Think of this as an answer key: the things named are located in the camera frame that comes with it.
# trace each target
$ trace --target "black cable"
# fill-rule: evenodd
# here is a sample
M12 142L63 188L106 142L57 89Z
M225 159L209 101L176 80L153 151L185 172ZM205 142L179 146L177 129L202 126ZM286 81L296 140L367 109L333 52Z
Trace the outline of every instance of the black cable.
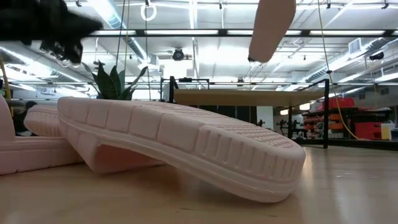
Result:
M148 7L145 6L145 17L147 18L148 15ZM145 30L148 30L148 21L145 20ZM149 65L149 53L148 53L148 36L145 35L145 48L147 52L147 66ZM149 68L147 69L147 76L148 76L148 88L149 88L149 101L152 101L152 96L150 94L150 81L149 81Z
M116 68L118 67L118 61L119 61L120 40L122 39L122 29L123 29L123 19L124 19L124 7L125 7L125 5L126 5L126 0L123 0L122 19L121 19L121 23L120 23L120 33L119 33L119 43L118 43L118 53L116 54Z

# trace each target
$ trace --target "plant leaf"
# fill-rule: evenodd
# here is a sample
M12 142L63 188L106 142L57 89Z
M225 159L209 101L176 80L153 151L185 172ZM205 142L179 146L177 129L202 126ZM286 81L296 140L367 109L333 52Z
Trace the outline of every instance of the plant leaf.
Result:
M113 85L111 77L104 71L104 68L99 61L98 68L98 88L102 96L106 100L117 100L118 95L116 94L116 89Z
M128 101L131 101L131 100L132 100L132 94L134 93L134 91L135 91L135 89L133 89L133 90L131 90L131 91L129 92L129 94L127 95L126 100L128 100Z
M124 90L126 86L126 71L123 70L119 73L119 80L120 80L120 92Z
M125 89L119 96L119 100L126 100L127 96L129 95L131 91L132 86L129 86L127 89Z
M143 75L145 75L145 73L146 73L147 70L148 70L148 66L144 67L144 68L141 70L139 76L131 83L131 85L130 85L129 87L132 88L135 84L137 84L138 80L139 80Z
M111 70L111 74L109 75L112 79L114 88L116 90L116 95L120 95L121 88L120 88L120 79L118 75L118 71L116 70L116 66L114 66Z
M91 74L94 78L94 82L97 83L98 85L98 76L96 76L94 73Z

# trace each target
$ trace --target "ceiling light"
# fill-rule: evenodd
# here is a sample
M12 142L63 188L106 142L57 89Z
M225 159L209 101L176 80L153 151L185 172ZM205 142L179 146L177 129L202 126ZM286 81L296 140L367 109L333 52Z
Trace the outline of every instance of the ceiling light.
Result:
M135 30L99 30L95 31L92 35L136 35Z
M300 105L300 110L310 110L311 109L311 105L309 103Z
M147 35L217 35L218 30L146 30Z
M228 30L228 35L253 35L253 30Z
M353 90L349 90L349 91L345 92L345 94L355 93L356 91L363 90L363 89L365 89L365 87L355 88Z
M345 78L341 79L339 81L339 83L348 82L348 81L354 80L354 79L356 79L356 78L358 78L360 76L361 76L360 74L350 75L348 77L345 77Z
M375 79L375 82L384 82L384 81L388 81L388 80L392 80L398 78L398 73L393 73L393 74L388 74L388 75L383 75L380 78Z
M384 30L324 30L324 35L382 35ZM321 30L313 30L310 35L322 35Z
M280 115L288 115L289 111L288 110L282 110L280 111Z
M288 30L286 32L286 35L300 35L301 31L300 30Z

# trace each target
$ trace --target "yellow item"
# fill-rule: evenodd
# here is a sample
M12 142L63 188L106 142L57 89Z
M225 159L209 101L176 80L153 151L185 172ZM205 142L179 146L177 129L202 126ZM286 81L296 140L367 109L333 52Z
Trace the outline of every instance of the yellow item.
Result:
M394 128L396 128L395 124L381 124L381 139L391 141L391 130Z

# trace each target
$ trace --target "wooden shelf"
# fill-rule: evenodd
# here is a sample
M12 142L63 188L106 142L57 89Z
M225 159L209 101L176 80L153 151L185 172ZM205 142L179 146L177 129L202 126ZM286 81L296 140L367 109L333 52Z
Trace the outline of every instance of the wooden shelf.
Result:
M323 95L323 91L174 90L180 105L298 106Z

